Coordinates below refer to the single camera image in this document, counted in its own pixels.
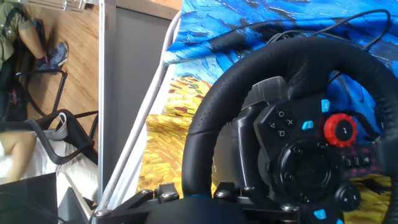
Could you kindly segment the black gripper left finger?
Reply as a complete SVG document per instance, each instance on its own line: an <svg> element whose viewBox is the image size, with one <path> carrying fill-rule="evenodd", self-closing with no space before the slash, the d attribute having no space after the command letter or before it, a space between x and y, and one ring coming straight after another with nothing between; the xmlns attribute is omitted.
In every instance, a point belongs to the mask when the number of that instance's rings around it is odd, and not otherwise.
<svg viewBox="0 0 398 224"><path fill-rule="evenodd" d="M114 210L98 210L91 216L92 224L145 223L149 213L160 204L180 198L174 183L159 185L155 190L144 189Z"/></svg>

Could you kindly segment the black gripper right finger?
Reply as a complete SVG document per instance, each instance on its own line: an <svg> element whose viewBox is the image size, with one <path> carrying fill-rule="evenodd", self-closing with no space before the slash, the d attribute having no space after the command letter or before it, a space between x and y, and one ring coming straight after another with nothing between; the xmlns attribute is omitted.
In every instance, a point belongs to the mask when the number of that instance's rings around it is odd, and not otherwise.
<svg viewBox="0 0 398 224"><path fill-rule="evenodd" d="M237 187L233 182L221 182L213 199L232 202L251 223L299 224L299 208L292 204L280 205L255 187Z"/></svg>

